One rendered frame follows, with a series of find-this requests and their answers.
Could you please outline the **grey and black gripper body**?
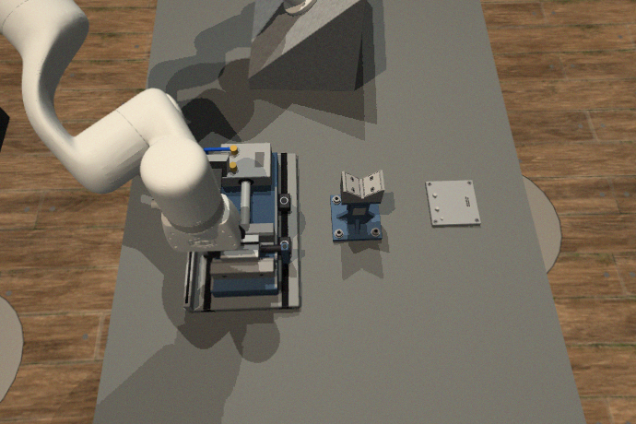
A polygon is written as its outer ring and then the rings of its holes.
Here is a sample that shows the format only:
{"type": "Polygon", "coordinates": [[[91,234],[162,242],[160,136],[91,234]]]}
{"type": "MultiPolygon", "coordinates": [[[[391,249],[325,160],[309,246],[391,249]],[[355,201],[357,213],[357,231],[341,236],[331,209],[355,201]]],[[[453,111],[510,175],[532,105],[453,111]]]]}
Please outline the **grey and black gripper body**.
{"type": "Polygon", "coordinates": [[[220,219],[212,228],[200,233],[178,231],[161,213],[162,227],[172,249],[178,252],[213,252],[235,250],[241,246],[241,216],[228,197],[224,194],[222,197],[224,207],[220,219]]]}

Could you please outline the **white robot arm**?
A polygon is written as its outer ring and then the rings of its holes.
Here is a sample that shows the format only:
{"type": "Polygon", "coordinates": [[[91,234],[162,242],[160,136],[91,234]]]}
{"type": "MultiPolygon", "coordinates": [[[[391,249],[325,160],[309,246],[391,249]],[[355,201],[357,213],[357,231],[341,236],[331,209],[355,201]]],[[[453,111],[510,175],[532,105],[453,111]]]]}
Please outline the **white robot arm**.
{"type": "Polygon", "coordinates": [[[88,30],[74,0],[0,0],[0,32],[22,57],[22,98],[34,131],[91,192],[111,193],[140,173],[151,208],[175,229],[209,230],[223,212],[230,155],[207,155],[169,94],[147,89],[77,136],[58,120],[54,93],[88,30]]]}

